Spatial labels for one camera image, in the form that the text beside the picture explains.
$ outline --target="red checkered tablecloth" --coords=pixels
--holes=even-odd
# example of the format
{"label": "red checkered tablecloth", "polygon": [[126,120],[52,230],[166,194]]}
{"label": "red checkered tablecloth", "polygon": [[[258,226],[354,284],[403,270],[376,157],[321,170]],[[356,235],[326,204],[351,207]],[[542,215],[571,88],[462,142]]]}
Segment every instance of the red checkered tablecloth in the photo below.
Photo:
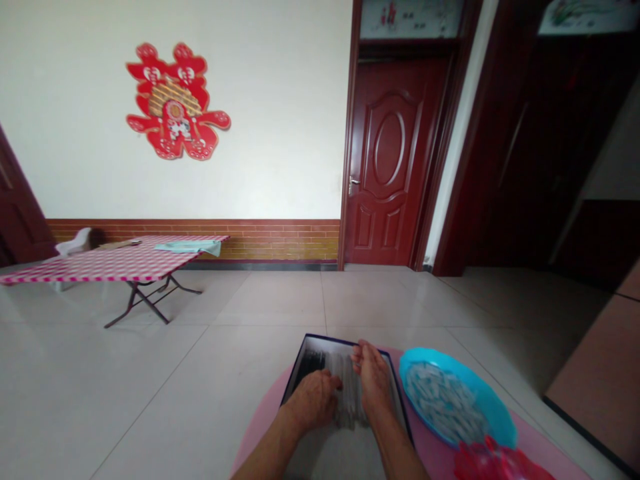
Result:
{"label": "red checkered tablecloth", "polygon": [[137,237],[140,245],[115,250],[91,250],[60,258],[36,267],[0,276],[0,283],[50,281],[137,281],[162,280],[171,272],[198,257],[200,253],[174,253],[154,250],[159,243],[172,241],[225,241],[228,235],[150,235]]}

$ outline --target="wooden cabinet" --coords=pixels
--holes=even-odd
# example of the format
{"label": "wooden cabinet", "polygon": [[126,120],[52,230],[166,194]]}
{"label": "wooden cabinet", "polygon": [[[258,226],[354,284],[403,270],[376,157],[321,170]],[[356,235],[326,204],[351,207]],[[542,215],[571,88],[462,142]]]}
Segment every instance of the wooden cabinet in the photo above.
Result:
{"label": "wooden cabinet", "polygon": [[640,262],[545,400],[620,468],[640,472]]}

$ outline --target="red wooden door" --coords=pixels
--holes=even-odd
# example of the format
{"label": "red wooden door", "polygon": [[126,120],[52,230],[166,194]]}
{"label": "red wooden door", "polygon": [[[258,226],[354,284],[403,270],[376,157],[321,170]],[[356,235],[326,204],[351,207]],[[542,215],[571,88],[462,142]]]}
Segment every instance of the red wooden door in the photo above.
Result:
{"label": "red wooden door", "polygon": [[0,129],[0,266],[55,255],[49,226]]}
{"label": "red wooden door", "polygon": [[359,64],[345,259],[408,265],[449,60]]}

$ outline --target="blue plastic basin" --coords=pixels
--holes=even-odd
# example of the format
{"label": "blue plastic basin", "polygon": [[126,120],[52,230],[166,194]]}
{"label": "blue plastic basin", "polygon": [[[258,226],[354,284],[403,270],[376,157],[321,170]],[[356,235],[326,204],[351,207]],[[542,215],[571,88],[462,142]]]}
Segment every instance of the blue plastic basin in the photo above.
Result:
{"label": "blue plastic basin", "polygon": [[[489,423],[489,434],[493,439],[504,447],[514,449],[518,440],[518,432],[515,429],[509,410],[506,408],[502,400],[498,398],[493,389],[488,386],[484,380],[478,377],[470,368],[458,362],[438,350],[416,348],[407,350],[400,358],[400,380],[402,386],[407,393],[407,370],[412,363],[430,363],[440,370],[451,372],[460,379],[476,396],[475,404],[484,414]],[[412,398],[407,394],[409,402],[413,410],[418,414],[422,422],[434,432],[443,442],[458,449],[459,446],[447,440],[444,436],[430,424],[420,410],[414,405]]]}

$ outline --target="brick wainscoting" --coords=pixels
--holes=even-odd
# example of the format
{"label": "brick wainscoting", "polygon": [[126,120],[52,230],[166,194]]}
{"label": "brick wainscoting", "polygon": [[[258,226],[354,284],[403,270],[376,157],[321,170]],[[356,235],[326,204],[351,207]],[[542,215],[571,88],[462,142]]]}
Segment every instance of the brick wainscoting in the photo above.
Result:
{"label": "brick wainscoting", "polygon": [[[220,259],[335,261],[340,220],[95,220],[48,219],[56,241],[91,227],[92,243],[141,235],[230,235]],[[201,259],[214,259],[203,254]]]}

